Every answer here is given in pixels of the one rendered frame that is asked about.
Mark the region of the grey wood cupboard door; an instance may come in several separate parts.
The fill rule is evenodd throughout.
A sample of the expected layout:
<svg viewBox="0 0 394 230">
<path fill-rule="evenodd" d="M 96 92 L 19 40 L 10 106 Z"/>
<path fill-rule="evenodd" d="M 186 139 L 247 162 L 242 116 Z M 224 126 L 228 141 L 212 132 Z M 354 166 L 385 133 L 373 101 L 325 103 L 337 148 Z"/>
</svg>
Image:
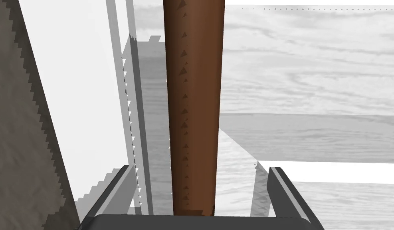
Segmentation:
<svg viewBox="0 0 394 230">
<path fill-rule="evenodd" d="M 273 216 L 281 167 L 325 230 L 394 230 L 394 5 L 226 2 L 218 216 Z"/>
</svg>

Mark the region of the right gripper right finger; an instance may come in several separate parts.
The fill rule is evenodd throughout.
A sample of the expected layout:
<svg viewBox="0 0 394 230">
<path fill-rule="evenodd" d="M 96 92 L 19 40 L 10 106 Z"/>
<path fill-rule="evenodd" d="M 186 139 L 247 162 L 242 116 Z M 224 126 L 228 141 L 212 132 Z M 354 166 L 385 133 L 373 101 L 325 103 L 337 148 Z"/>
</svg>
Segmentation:
<svg viewBox="0 0 394 230">
<path fill-rule="evenodd" d="M 325 230 L 282 168 L 269 168 L 267 191 L 276 215 L 272 230 Z"/>
</svg>

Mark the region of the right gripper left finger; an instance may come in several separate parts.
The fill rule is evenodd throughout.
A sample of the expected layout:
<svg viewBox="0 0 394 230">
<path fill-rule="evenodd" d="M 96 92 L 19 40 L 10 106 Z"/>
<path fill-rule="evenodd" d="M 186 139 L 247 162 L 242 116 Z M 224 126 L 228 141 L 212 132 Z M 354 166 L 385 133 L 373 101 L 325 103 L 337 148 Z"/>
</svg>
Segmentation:
<svg viewBox="0 0 394 230">
<path fill-rule="evenodd" d="M 78 230 L 87 230 L 89 223 L 101 214 L 127 214 L 137 188 L 136 168 L 124 165 L 106 174 L 104 181 L 92 186 L 78 198 Z"/>
</svg>

